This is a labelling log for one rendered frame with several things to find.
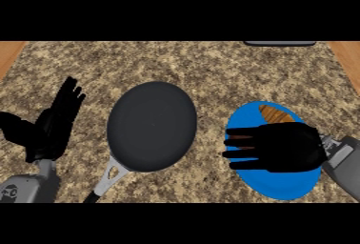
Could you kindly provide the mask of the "dark grey frying pan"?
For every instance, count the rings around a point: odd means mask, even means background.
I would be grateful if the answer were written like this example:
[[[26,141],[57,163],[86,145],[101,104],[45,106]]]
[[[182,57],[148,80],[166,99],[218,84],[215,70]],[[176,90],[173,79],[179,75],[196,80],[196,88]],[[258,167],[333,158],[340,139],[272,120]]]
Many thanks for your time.
[[[109,160],[83,203],[97,202],[128,172],[150,173],[173,165],[193,144],[194,132],[194,103],[185,92],[160,81],[134,86],[109,113]]]

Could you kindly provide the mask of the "dark grey appliance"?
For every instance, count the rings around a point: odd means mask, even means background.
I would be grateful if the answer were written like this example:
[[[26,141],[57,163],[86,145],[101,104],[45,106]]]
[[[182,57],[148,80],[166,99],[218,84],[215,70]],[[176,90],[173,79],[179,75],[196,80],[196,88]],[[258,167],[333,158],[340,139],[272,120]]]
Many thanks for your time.
[[[255,47],[308,47],[315,41],[243,41],[243,43]]]

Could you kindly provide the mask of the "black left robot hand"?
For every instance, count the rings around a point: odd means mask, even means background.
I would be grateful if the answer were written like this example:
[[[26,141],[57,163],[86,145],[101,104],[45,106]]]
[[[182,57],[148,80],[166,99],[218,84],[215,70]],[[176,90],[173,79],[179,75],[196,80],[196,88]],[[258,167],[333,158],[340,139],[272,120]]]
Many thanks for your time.
[[[51,106],[30,123],[14,114],[0,112],[0,130],[7,141],[24,148],[24,161],[55,160],[67,147],[72,126],[85,94],[76,80],[66,78]]]

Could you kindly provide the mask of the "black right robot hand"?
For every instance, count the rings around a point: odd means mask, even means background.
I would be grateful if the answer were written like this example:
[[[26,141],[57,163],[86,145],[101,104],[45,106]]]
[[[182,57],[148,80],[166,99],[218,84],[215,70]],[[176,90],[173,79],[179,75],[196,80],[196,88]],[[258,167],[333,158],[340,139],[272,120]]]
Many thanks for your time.
[[[232,170],[299,173],[318,168],[327,160],[317,129],[300,122],[231,128],[225,133],[224,144],[237,151],[224,151],[222,157],[246,158],[228,163]]]

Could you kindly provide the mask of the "blue plate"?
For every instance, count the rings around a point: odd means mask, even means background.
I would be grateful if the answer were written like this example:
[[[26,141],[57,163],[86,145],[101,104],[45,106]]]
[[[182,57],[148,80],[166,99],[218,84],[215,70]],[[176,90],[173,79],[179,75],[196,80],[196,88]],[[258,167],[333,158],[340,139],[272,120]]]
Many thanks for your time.
[[[280,104],[252,101],[234,110],[227,119],[225,128],[247,128],[265,124],[266,121],[259,112],[261,105],[284,112],[294,122],[303,122],[296,113]],[[320,168],[300,173],[269,173],[265,170],[237,170],[235,173],[259,194],[275,200],[293,200],[312,190],[320,177]]]

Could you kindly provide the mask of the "brown sweet potato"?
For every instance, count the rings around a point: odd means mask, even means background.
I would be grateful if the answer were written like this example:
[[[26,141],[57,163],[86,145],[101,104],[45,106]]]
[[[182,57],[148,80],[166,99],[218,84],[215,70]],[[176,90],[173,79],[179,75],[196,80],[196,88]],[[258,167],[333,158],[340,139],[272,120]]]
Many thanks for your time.
[[[293,122],[293,118],[287,112],[280,111],[271,106],[259,105],[258,111],[268,124]]]

